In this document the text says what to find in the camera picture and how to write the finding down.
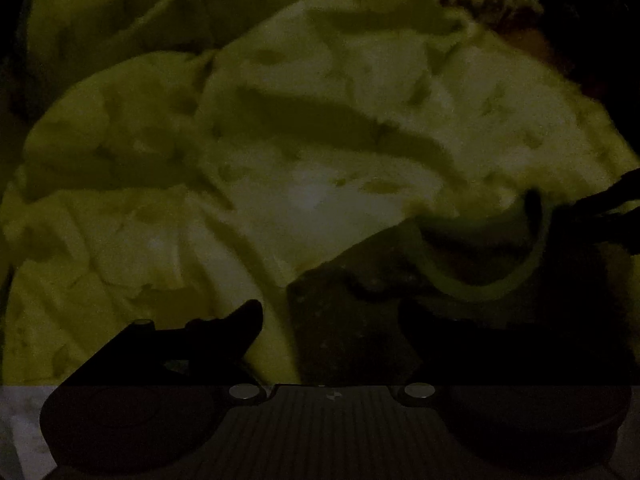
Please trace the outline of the dark polka dot garment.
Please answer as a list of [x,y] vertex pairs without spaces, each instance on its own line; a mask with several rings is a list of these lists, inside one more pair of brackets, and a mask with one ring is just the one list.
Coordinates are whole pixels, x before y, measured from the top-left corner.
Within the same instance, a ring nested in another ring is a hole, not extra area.
[[626,281],[639,202],[527,191],[471,228],[414,217],[288,286],[307,386],[498,382],[615,389],[634,367]]

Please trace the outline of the floral print duvet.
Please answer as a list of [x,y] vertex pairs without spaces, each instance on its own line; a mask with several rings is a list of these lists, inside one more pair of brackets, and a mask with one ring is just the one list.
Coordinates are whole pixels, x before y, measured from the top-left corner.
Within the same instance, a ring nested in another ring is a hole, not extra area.
[[1,205],[8,386],[62,382],[135,318],[253,297],[250,362],[296,382],[299,275],[639,163],[600,104],[440,0],[32,0],[27,52],[48,107]]

